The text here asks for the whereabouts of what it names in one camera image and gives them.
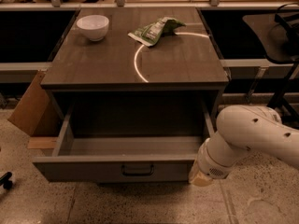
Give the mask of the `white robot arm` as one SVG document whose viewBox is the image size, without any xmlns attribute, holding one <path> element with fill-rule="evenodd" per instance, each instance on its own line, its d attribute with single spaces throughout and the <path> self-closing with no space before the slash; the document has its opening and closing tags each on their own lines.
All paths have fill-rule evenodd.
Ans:
<svg viewBox="0 0 299 224">
<path fill-rule="evenodd" d="M 207 186 L 224 179 L 235 164 L 258 150 L 299 169 L 299 130 L 266 106 L 230 105 L 216 118 L 217 131 L 199 147 L 189 182 Z"/>
</svg>

